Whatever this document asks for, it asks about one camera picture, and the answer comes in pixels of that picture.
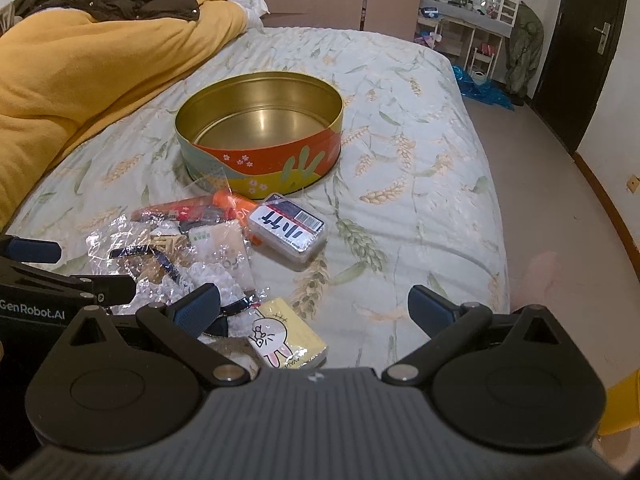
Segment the clear bag with lace accessories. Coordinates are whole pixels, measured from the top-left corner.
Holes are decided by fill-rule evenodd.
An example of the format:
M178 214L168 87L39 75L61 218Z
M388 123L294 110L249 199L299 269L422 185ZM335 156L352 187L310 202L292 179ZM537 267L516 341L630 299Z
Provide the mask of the clear bag with lace accessories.
M129 314L149 302L172 304L205 283L218 287L220 315L205 333L212 337L247 337L259 306L255 285L243 292L219 263L203 261L188 233L196 226L225 222L219 214L206 220L143 221L120 216L87 237L88 259L95 274L128 274L137 284L134 299L118 309Z

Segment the brown snack bar sachet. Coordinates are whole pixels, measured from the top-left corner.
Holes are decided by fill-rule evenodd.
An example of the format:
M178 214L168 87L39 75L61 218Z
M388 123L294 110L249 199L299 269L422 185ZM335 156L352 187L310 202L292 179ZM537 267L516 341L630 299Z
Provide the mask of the brown snack bar sachet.
M176 200L175 202L146 206L135 210L130 214L130 219L134 221L148 220L149 218L169 218L186 220L189 218L190 211L193 208L212 206L213 196L204 195L185 200Z

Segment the yellow rabbit tissue pack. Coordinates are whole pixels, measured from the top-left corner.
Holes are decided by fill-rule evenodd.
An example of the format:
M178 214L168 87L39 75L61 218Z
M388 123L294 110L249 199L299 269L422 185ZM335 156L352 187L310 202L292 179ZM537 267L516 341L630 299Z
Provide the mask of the yellow rabbit tissue pack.
M318 367L328 353L326 343L282 298L256 309L248 341L265 366L278 370Z

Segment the yellow fleece blanket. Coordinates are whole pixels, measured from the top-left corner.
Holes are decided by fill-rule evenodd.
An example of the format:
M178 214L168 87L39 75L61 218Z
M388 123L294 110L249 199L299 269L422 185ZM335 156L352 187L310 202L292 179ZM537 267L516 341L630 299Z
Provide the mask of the yellow fleece blanket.
M198 0L193 21L98 22L39 12L1 38L1 221L79 144L132 113L246 31L230 0Z

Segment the yellow object on floor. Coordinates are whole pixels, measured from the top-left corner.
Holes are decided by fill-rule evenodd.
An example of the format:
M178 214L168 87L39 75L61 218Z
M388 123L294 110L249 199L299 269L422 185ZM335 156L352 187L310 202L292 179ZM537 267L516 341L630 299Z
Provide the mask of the yellow object on floor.
M599 436L609 436L639 426L639 371L608 388Z

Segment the clear plastic toothpick box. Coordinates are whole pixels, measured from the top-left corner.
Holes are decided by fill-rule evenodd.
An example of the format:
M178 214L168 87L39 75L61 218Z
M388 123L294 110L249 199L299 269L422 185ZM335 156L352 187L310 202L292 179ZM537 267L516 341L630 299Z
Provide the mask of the clear plastic toothpick box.
M296 264L306 264L326 241L326 222L278 193L259 203L247 224L258 240Z

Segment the white desk shelf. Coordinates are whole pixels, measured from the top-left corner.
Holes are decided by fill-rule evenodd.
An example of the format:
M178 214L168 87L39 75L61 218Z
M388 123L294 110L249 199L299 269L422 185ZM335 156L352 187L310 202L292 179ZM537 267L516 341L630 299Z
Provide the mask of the white desk shelf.
M521 0L420 0L415 40L445 55L473 78L494 79Z

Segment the round decorated metal tin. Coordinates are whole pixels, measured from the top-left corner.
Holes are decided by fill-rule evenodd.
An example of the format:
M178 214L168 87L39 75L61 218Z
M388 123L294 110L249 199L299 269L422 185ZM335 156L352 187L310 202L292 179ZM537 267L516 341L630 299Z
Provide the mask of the round decorated metal tin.
M196 92L179 108L175 132L193 180L223 174L233 192L262 200L329 173L341 154L344 111L327 82L273 70Z

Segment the green hanging jacket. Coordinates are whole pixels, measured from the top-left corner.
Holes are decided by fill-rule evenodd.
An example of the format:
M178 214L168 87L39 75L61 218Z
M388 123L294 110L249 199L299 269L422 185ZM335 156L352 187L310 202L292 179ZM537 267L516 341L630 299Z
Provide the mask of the green hanging jacket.
M506 93L514 104L523 104L529 81L539 66L544 25L525 2L518 6L515 24L506 48Z

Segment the blue plastic bag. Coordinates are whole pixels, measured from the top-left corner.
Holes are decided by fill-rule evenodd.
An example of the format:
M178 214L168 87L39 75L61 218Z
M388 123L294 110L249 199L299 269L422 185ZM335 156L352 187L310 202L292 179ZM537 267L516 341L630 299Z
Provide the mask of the blue plastic bag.
M498 105L506 110L514 110L510 98L491 80L477 84L460 66L452 66L452 71L462 96L486 105Z

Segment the dark door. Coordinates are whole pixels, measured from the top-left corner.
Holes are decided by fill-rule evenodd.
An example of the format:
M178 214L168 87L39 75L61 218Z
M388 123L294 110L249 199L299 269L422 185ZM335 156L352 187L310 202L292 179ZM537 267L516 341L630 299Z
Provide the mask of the dark door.
M627 0L561 0L533 109L573 154L597 107Z

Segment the orange tube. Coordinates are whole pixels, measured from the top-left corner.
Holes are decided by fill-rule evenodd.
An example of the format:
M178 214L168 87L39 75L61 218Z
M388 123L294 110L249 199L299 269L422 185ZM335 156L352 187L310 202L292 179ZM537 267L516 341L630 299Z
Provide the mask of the orange tube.
M248 219L250 214L257 208L257 203L254 200L231 191L219 190L213 195L213 205L224 212L224 218L227 221L238 222L245 237L252 235L248 226Z

